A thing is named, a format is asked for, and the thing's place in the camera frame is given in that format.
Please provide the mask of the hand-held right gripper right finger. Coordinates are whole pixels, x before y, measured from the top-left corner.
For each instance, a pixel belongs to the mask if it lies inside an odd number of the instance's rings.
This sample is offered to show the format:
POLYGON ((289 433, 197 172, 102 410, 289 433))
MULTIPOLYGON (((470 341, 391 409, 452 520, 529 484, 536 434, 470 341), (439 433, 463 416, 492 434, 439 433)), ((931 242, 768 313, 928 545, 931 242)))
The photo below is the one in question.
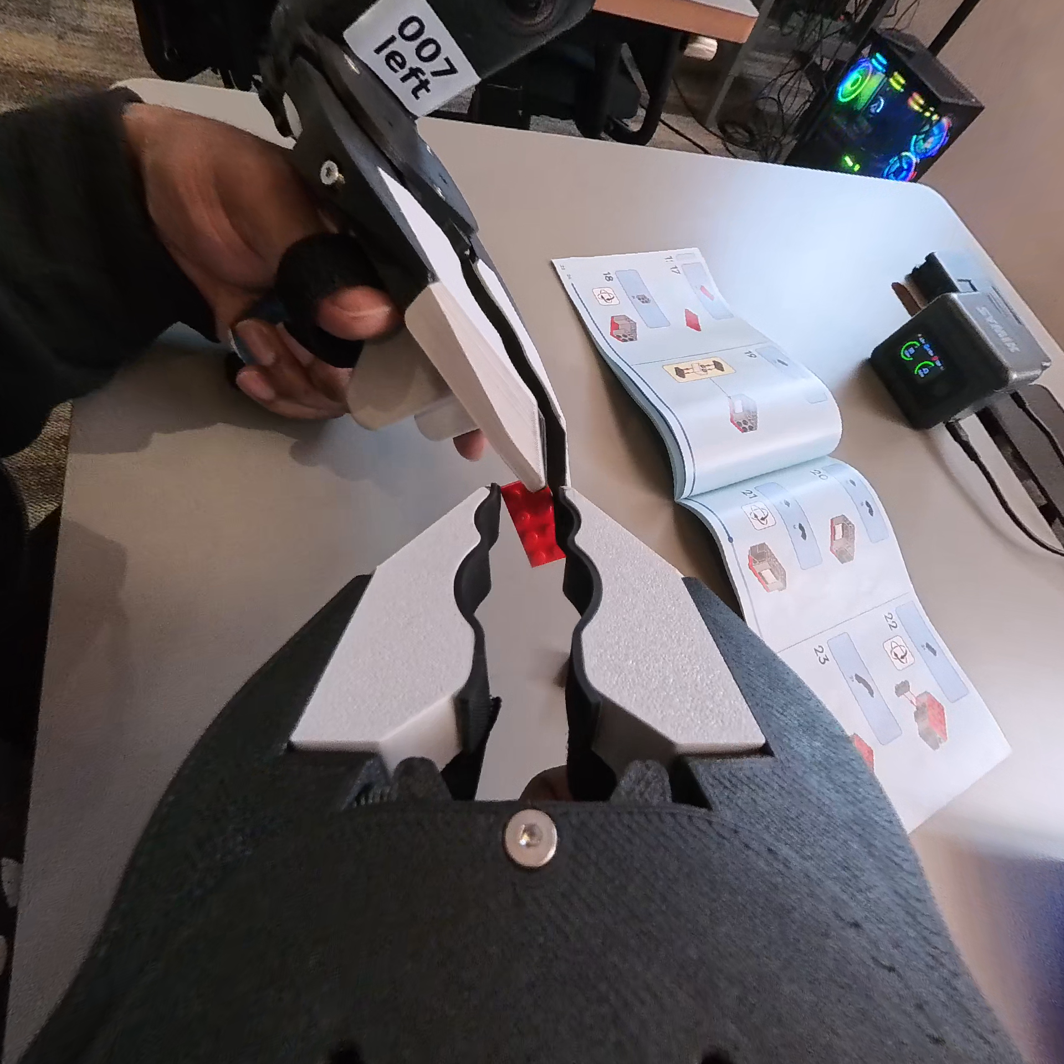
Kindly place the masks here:
POLYGON ((760 751, 764 734, 685 578, 572 488, 555 497, 578 614, 565 685, 569 779, 760 751))

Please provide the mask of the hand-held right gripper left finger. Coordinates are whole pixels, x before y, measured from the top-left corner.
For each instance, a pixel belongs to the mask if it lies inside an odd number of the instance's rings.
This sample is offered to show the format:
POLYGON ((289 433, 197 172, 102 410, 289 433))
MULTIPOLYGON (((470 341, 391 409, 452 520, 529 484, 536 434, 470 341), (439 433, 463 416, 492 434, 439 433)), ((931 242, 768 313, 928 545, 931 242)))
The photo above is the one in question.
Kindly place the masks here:
POLYGON ((497 487, 477 488, 375 569, 290 733, 296 750, 444 769, 477 746, 468 711, 486 667, 473 614, 499 512, 497 487))

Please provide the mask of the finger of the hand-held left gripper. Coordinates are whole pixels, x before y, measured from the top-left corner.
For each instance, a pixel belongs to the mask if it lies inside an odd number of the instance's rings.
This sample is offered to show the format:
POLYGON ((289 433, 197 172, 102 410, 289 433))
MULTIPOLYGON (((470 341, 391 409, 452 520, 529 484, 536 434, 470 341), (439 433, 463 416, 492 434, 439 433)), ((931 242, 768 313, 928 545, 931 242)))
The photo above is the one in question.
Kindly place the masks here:
POLYGON ((432 366, 526 488, 547 485, 544 421, 463 273, 431 282, 406 327, 432 366))
POLYGON ((462 271, 475 303, 498 333, 512 366, 539 406, 546 484, 549 488, 567 486, 569 458, 564 415, 523 318, 484 246, 469 247, 462 271))

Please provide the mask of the red toy brick plate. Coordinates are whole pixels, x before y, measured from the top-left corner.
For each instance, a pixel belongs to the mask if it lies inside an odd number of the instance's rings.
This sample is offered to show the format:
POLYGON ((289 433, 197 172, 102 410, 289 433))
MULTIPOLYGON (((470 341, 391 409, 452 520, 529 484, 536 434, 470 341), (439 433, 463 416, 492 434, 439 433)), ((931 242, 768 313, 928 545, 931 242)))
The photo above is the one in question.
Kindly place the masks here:
POLYGON ((526 488, 520 481, 500 487, 508 513, 532 567, 539 567, 565 559, 556 542, 554 500, 549 487, 539 491, 526 488))

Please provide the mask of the brick instruction booklet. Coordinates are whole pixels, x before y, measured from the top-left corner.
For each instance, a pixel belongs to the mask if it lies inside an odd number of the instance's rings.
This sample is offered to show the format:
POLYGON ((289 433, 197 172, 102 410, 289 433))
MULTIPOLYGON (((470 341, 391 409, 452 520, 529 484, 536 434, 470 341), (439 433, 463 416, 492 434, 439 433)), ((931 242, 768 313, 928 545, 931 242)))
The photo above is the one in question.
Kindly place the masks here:
POLYGON ((716 541, 741 617, 920 827, 1010 748, 925 614, 871 484, 833 456, 832 393, 728 306, 695 248, 552 265, 662 437, 674 501, 716 541))

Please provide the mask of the person's left forearm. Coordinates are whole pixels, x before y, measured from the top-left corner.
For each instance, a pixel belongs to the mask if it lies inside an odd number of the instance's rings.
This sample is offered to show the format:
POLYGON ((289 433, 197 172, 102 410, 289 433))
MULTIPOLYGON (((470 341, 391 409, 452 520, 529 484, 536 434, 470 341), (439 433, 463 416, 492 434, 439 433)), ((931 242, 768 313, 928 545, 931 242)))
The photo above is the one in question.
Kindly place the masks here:
POLYGON ((1 120, 1 454, 105 384, 160 334, 216 339, 206 301, 157 237, 126 142, 127 88, 1 120))

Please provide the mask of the grey desk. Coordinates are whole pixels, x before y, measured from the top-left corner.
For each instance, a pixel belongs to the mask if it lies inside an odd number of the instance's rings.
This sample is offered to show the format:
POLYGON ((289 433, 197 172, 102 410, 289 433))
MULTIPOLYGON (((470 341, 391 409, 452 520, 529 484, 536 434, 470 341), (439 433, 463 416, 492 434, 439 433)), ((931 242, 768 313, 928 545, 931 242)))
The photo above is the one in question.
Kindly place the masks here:
MULTIPOLYGON (((1060 313, 933 187, 425 119, 547 366, 575 486, 730 597, 703 526, 674 506, 649 422, 606 372, 555 257, 698 247, 725 299, 834 393, 838 452, 882 499, 919 599, 1011 755, 913 835, 950 932, 1031 1061, 1051 930, 1034 894, 1062 858, 1062 560, 1011 527, 948 434, 898 419, 864 364, 907 316, 892 283, 930 251, 979 259, 1049 348, 1060 313)), ((218 709, 352 577, 505 475, 411 423, 284 422, 176 331, 74 405, 13 955, 16 1061, 73 978, 142 828, 218 709)))

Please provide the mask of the person's left hand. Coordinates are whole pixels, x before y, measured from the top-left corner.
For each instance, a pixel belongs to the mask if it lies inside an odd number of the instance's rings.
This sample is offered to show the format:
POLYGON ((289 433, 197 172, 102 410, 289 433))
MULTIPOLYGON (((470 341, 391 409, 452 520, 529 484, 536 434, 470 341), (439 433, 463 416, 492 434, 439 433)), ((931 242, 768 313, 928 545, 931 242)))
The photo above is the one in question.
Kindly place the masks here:
POLYGON ((154 104, 129 105, 124 131, 157 236, 206 300, 221 339, 232 334, 250 354, 237 387, 282 417, 347 415, 351 370, 317 360, 284 326, 247 314, 273 288, 288 248, 332 228, 286 151, 154 104))

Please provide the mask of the black office chair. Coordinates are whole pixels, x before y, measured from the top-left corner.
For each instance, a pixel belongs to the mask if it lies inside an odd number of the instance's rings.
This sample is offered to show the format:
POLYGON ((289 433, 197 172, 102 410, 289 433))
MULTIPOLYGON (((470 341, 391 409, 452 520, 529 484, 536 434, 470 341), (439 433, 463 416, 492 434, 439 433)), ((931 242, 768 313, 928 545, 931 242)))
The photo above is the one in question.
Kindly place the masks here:
POLYGON ((572 122, 589 140, 648 145, 686 38, 650 28, 628 38, 558 40, 475 87, 463 119, 530 130, 534 117, 547 117, 572 122))

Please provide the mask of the wood-edged table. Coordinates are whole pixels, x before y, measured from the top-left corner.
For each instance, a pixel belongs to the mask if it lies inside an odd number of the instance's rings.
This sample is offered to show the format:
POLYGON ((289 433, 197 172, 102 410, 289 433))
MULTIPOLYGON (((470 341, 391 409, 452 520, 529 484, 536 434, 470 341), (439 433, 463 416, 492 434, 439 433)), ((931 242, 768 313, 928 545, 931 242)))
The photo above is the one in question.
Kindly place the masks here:
POLYGON ((594 10, 737 44, 749 38, 759 17, 750 1, 595 1, 594 10))

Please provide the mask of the black portable power station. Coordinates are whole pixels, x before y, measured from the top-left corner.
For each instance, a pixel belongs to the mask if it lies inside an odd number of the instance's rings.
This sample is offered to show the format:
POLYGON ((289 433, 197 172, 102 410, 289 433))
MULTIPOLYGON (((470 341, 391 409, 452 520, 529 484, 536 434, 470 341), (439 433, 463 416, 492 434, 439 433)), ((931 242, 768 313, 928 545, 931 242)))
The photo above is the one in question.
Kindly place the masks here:
POLYGON ((994 287, 935 297, 869 358, 903 419, 919 431, 969 416, 1034 383, 1050 363, 994 287))

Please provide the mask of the black adapter block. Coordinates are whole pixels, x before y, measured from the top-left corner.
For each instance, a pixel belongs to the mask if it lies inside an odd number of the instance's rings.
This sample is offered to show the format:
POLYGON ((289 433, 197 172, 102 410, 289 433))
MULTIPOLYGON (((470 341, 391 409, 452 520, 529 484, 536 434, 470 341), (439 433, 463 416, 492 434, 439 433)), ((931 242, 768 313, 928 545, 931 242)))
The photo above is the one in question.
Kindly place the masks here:
POLYGON ((1008 392, 979 415, 1044 521, 1062 539, 1063 410, 1042 384, 1008 392))

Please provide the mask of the RGB lit computer case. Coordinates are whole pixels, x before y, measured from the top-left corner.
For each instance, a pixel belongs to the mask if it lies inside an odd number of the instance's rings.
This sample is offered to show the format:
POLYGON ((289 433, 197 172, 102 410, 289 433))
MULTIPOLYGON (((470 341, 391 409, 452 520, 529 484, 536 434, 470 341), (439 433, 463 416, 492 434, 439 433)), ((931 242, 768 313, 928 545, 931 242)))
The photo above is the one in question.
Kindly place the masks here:
POLYGON ((785 164, 915 182, 983 110, 917 37, 876 32, 817 109, 785 164))

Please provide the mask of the black clip mount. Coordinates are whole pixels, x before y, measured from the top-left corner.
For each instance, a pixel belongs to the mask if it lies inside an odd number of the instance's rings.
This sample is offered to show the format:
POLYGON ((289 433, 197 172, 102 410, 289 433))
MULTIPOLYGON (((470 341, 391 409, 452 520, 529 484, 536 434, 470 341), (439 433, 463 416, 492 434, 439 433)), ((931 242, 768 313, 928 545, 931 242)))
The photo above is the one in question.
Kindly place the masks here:
POLYGON ((916 316, 943 295, 970 294, 979 289, 972 260, 960 252, 933 251, 899 282, 892 284, 909 317, 916 316))

